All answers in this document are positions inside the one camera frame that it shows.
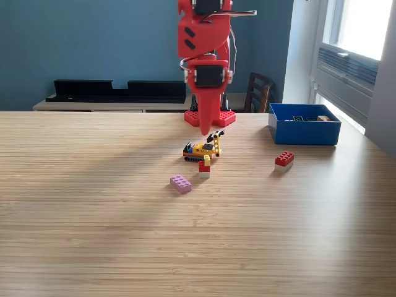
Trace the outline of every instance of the blue plastic bin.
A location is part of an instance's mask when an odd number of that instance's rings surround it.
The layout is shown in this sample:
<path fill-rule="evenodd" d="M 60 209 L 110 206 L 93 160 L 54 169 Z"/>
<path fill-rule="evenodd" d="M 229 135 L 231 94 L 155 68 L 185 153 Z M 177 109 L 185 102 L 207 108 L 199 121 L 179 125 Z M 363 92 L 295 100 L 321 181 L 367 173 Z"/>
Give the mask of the blue plastic bin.
<path fill-rule="evenodd" d="M 295 116 L 304 121 L 286 121 Z M 318 116 L 332 121 L 306 121 Z M 340 120 L 326 106 L 317 104 L 270 104 L 268 124 L 276 144 L 336 145 L 341 129 Z"/>

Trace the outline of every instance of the white wall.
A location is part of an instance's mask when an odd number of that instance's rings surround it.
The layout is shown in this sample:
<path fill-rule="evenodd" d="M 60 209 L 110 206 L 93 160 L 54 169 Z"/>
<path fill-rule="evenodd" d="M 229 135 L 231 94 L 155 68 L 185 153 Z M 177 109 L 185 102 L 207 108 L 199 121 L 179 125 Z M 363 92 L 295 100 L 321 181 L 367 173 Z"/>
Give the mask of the white wall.
<path fill-rule="evenodd" d="M 396 1 L 390 13 L 366 136 L 385 152 L 396 157 Z"/>
<path fill-rule="evenodd" d="M 295 0 L 291 19 L 284 103 L 308 103 L 321 2 Z"/>

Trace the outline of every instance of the red lego brick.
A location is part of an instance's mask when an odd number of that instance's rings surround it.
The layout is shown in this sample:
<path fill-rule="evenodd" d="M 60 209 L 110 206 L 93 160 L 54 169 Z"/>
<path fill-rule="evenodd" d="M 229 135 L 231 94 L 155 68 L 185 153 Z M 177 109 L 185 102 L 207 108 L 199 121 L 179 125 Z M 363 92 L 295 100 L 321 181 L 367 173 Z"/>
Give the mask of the red lego brick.
<path fill-rule="evenodd" d="M 194 127 L 199 127 L 198 111 L 186 111 L 184 120 Z M 214 126 L 226 127 L 236 121 L 236 114 L 233 111 L 221 111 L 220 117 L 213 121 Z"/>
<path fill-rule="evenodd" d="M 204 161 L 198 162 L 199 172 L 210 172 L 210 166 L 205 166 Z"/>
<path fill-rule="evenodd" d="M 213 125 L 218 127 L 227 127 L 236 121 L 236 114 L 233 111 L 221 111 L 220 119 L 214 121 Z"/>
<path fill-rule="evenodd" d="M 286 167 L 295 159 L 295 155 L 293 153 L 284 152 L 275 160 L 275 164 L 278 166 Z"/>

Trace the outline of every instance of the pink lego brick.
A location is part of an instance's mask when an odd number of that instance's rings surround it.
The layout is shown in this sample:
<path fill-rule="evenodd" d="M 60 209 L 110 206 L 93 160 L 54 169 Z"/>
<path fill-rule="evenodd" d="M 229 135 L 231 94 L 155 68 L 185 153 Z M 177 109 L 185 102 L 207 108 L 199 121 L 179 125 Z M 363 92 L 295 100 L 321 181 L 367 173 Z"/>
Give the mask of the pink lego brick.
<path fill-rule="evenodd" d="M 171 185 L 178 190 L 180 194 L 185 194 L 192 190 L 191 183 L 181 175 L 172 176 Z"/>

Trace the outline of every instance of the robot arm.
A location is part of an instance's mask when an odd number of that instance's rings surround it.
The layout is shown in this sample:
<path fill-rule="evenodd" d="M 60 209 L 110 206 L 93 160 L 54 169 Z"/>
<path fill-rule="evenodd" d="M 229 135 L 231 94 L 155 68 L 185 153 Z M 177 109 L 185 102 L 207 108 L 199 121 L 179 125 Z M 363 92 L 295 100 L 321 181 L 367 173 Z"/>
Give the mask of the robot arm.
<path fill-rule="evenodd" d="M 233 12 L 231 0 L 179 0 L 178 50 L 184 80 L 197 97 L 198 117 L 185 119 L 200 126 L 206 135 L 212 124 L 225 126 L 225 116 L 236 116 L 231 111 L 223 115 L 220 111 L 221 97 L 227 84 L 232 83 L 230 70 L 231 17 L 256 15 L 256 11 Z"/>

